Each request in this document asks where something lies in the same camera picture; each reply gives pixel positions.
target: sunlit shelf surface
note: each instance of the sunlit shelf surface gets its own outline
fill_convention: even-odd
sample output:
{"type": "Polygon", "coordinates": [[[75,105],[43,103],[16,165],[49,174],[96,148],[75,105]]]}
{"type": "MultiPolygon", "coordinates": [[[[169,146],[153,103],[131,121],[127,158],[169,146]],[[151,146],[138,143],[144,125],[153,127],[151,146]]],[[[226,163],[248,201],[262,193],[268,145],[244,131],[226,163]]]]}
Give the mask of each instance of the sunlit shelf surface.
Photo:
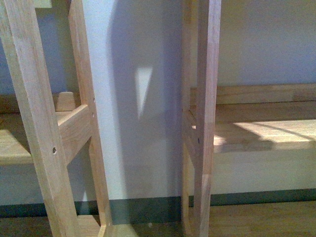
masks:
{"type": "MultiPolygon", "coordinates": [[[[190,112],[196,117],[195,105],[190,112]]],[[[216,106],[215,153],[310,148],[316,148],[316,101],[216,106]]]]}
{"type": "MultiPolygon", "coordinates": [[[[70,112],[56,112],[61,119],[70,112]]],[[[20,114],[0,114],[0,165],[33,164],[20,114]]]]}

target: dark baseboard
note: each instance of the dark baseboard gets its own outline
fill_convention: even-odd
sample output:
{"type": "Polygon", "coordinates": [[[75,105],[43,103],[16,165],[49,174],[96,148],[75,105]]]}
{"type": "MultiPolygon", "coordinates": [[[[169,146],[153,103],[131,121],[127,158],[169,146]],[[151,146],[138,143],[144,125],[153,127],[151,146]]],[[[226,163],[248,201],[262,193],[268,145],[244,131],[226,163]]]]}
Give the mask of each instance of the dark baseboard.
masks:
{"type": "MultiPolygon", "coordinates": [[[[316,200],[316,189],[281,190],[211,196],[212,206],[316,200]]],[[[193,206],[193,196],[189,205],[193,206]]],[[[78,215],[97,215],[96,201],[76,201],[78,215]]],[[[180,197],[110,200],[114,224],[163,223],[181,219],[180,197]]],[[[0,218],[46,216],[43,203],[0,206],[0,218]]]]}

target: wooden bed frame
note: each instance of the wooden bed frame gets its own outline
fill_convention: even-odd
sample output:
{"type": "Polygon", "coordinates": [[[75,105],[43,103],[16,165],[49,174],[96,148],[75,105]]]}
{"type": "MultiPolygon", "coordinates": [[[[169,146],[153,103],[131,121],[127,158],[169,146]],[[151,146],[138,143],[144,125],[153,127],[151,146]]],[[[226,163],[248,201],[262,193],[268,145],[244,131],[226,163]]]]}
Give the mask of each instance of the wooden bed frame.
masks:
{"type": "Polygon", "coordinates": [[[214,153],[316,148],[316,84],[217,86],[220,16],[221,0],[183,0],[182,220],[186,235],[195,237],[208,236],[214,153]],[[190,88],[192,78],[197,88],[190,88]],[[195,169],[192,224],[190,160],[195,169]]]}
{"type": "Polygon", "coordinates": [[[0,165],[33,163],[53,236],[83,236],[67,165],[89,143],[101,226],[94,218],[84,224],[111,236],[82,1],[67,2],[80,98],[51,94],[33,0],[0,0],[0,36],[18,103],[13,95],[0,97],[0,165]]]}

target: wooden floor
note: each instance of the wooden floor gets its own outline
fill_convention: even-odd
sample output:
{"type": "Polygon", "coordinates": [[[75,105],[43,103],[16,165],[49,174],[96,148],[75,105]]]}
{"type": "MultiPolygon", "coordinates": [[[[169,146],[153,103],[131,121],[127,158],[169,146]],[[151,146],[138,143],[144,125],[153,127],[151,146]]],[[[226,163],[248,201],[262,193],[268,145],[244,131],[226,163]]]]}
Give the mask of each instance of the wooden floor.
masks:
{"type": "MultiPolygon", "coordinates": [[[[81,235],[96,237],[97,216],[80,216],[81,235]]],[[[48,219],[0,219],[1,237],[51,237],[48,219]]],[[[180,223],[116,225],[113,237],[181,237],[180,223]]],[[[315,237],[316,201],[213,206],[212,237],[315,237]]]]}

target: light beam on wall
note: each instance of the light beam on wall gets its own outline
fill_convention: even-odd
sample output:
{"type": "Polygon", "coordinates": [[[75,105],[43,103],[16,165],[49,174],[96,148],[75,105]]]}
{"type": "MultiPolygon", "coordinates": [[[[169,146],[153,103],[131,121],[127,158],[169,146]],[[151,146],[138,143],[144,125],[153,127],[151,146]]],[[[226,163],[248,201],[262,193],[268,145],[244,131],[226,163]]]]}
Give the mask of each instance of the light beam on wall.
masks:
{"type": "Polygon", "coordinates": [[[152,74],[153,67],[138,68],[135,73],[138,118],[143,114],[152,74]]]}

